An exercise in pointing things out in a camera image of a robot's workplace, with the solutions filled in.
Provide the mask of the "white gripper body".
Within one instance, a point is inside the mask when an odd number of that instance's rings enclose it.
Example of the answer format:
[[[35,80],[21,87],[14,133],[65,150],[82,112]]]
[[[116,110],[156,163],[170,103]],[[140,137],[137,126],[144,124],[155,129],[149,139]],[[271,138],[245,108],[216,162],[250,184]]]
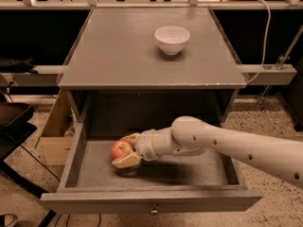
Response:
[[[152,135],[154,130],[143,131],[135,140],[134,148],[137,154],[144,161],[153,161],[157,160],[159,156],[156,154],[153,144],[152,144]]]

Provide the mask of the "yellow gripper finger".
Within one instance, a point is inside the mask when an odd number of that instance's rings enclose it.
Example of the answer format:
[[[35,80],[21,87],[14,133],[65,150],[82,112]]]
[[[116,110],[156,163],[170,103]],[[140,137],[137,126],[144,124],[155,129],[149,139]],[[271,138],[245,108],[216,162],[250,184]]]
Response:
[[[130,135],[122,137],[122,140],[128,141],[132,146],[135,145],[136,140],[140,137],[140,134],[138,132],[132,133]]]
[[[116,168],[127,168],[139,165],[140,161],[141,159],[136,152],[128,151],[121,157],[113,160],[112,165]]]

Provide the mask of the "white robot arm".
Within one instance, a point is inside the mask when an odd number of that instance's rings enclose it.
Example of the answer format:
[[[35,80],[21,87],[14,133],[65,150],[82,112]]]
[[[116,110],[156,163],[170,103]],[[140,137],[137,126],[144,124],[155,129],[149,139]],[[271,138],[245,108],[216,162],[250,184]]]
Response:
[[[163,156],[219,153],[303,188],[303,143],[212,126],[191,117],[176,118],[170,127],[133,133],[123,138],[131,145],[112,165],[127,168]]]

